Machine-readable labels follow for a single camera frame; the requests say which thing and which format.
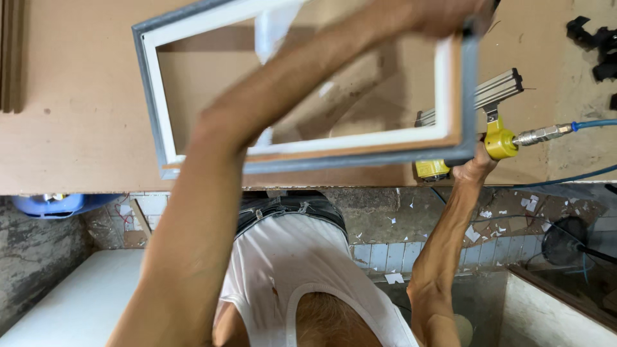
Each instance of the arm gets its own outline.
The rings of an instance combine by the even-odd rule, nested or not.
[[[452,282],[480,189],[496,165],[480,142],[472,161],[453,168],[456,182],[452,195],[413,265],[407,287],[412,304],[412,330],[426,346],[459,344],[453,320]]]
[[[344,64],[398,33],[445,36],[484,0],[375,1],[280,52],[201,113],[182,173],[146,250],[138,287],[109,346],[211,345],[241,196],[246,146]],[[431,29],[428,15],[439,14]]]

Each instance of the stack of boards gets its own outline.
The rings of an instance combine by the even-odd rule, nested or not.
[[[19,113],[24,0],[0,0],[0,111]]]

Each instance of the yellow nail gun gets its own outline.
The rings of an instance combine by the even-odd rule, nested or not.
[[[483,108],[487,117],[487,132],[484,145],[489,155],[495,159],[505,159],[518,154],[518,145],[514,143],[516,135],[503,126],[503,120],[497,111],[497,105],[507,98],[522,93],[523,78],[516,69],[508,70],[501,75],[486,81],[476,88],[476,109]],[[432,125],[435,111],[430,110],[418,115],[422,126]],[[434,159],[417,161],[418,176],[424,182],[436,182],[450,177],[452,167],[463,165],[470,159],[443,160]]]

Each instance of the wooden stick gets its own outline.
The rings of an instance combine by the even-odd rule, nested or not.
[[[141,224],[141,227],[144,229],[146,238],[148,239],[148,241],[150,241],[150,238],[152,237],[152,230],[150,230],[150,225],[148,224],[148,221],[146,220],[144,213],[141,212],[141,207],[139,206],[139,203],[137,202],[137,200],[133,199],[131,200],[130,204],[131,204],[131,208],[133,209],[133,212],[135,212],[135,217],[137,217],[137,221],[139,222],[139,224]]]

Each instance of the gray frame molding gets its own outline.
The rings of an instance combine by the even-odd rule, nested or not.
[[[146,94],[146,104],[150,116],[152,136],[159,165],[159,174],[163,180],[175,179],[178,169],[163,169],[167,164],[160,133],[159,118],[154,105],[154,97],[150,73],[147,68],[146,53],[143,45],[143,34],[177,22],[192,15],[208,11],[233,0],[201,0],[177,10],[167,12],[133,25],[133,39],[141,72],[141,80]],[[320,169],[336,169],[342,167],[374,166],[401,164],[423,159],[463,159],[474,155],[476,147],[476,111],[474,109],[474,92],[476,89],[476,74],[478,61],[478,39],[470,36],[463,40],[462,45],[462,141],[459,145],[443,148],[416,149],[385,153],[361,154],[354,156],[321,157],[314,159],[294,159],[285,161],[248,162],[244,164],[244,174],[268,174],[273,172],[291,172]]]

